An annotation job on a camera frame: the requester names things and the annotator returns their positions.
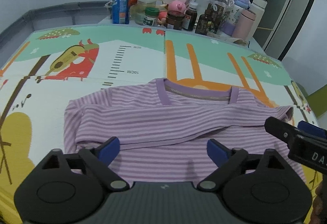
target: metal screw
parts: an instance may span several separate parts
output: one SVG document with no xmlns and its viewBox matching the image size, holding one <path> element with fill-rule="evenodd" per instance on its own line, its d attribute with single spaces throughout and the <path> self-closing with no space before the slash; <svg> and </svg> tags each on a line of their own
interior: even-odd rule
<svg viewBox="0 0 327 224">
<path fill-rule="evenodd" d="M 124 181 L 113 181 L 110 185 L 114 189 L 123 189 L 126 187 L 126 183 Z"/>
<path fill-rule="evenodd" d="M 214 189 L 216 184 L 212 181 L 203 181 L 200 183 L 200 186 L 203 188 L 203 189 L 206 189 L 206 190 L 210 190 L 210 189 Z"/>
</svg>

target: table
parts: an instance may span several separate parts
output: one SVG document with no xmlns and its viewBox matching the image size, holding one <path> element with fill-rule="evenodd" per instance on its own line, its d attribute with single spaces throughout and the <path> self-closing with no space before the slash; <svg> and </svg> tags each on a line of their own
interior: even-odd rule
<svg viewBox="0 0 327 224">
<path fill-rule="evenodd" d="M 97 24 L 36 31 L 0 70 L 4 220 L 20 223 L 13 203 L 16 188 L 51 149 L 63 149 L 63 113 L 69 100 L 163 77 L 176 83 L 195 79 L 197 86 L 207 89 L 217 83 L 224 89 L 246 88 L 269 107 L 294 105 L 291 124 L 300 120 L 317 124 L 281 62 L 248 48 L 138 26 Z M 321 175 L 304 171 L 314 192 Z"/>
</svg>

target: pink water bottle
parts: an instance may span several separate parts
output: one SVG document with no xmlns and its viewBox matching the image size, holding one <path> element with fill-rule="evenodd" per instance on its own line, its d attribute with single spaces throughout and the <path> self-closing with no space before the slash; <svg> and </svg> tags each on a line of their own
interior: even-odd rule
<svg viewBox="0 0 327 224">
<path fill-rule="evenodd" d="M 251 31 L 256 14 L 251 10 L 244 9 L 240 15 L 236 28 L 232 34 L 233 38 L 239 38 L 245 41 Z"/>
</svg>

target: circular pad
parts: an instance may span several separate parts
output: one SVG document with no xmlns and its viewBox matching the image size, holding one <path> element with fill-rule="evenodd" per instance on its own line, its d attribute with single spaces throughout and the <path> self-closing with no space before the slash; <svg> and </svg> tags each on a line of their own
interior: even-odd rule
<svg viewBox="0 0 327 224">
<path fill-rule="evenodd" d="M 36 170 L 22 182 L 14 201 L 23 221 L 75 223 L 93 214 L 103 200 L 96 179 L 60 169 Z"/>
<path fill-rule="evenodd" d="M 264 170 L 231 179 L 222 194 L 226 205 L 248 222 L 273 224 L 303 220 L 312 202 L 308 187 L 300 177 L 278 171 Z"/>
</svg>

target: brown glass bottle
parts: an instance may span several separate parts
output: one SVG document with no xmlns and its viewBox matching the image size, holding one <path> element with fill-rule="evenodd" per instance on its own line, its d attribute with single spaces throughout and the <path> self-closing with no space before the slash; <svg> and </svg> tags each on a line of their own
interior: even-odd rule
<svg viewBox="0 0 327 224">
<path fill-rule="evenodd" d="M 207 35 L 209 26 L 211 25 L 210 9 L 207 9 L 204 14 L 200 15 L 197 22 L 196 34 Z"/>
<path fill-rule="evenodd" d="M 183 29 L 192 31 L 194 29 L 195 21 L 197 20 L 197 6 L 198 3 L 191 2 L 187 11 L 185 12 L 185 17 L 183 19 Z"/>
</svg>

